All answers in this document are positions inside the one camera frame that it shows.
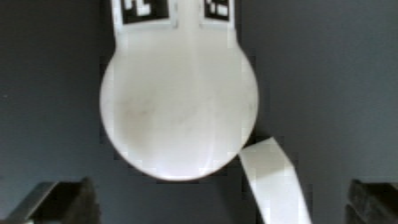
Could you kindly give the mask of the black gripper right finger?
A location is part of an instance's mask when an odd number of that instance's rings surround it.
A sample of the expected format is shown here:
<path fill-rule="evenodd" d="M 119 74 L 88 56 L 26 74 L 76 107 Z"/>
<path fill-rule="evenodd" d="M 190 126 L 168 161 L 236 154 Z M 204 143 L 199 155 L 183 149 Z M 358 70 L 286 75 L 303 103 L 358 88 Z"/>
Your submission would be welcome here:
<path fill-rule="evenodd" d="M 344 224 L 398 224 L 398 185 L 351 180 Z"/>

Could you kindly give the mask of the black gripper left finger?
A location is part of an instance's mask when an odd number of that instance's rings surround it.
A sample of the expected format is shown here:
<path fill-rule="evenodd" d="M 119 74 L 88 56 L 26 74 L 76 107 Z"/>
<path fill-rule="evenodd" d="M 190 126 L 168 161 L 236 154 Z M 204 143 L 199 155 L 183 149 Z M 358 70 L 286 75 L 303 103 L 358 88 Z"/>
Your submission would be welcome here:
<path fill-rule="evenodd" d="M 40 182 L 0 224 L 101 224 L 90 178 Z"/>

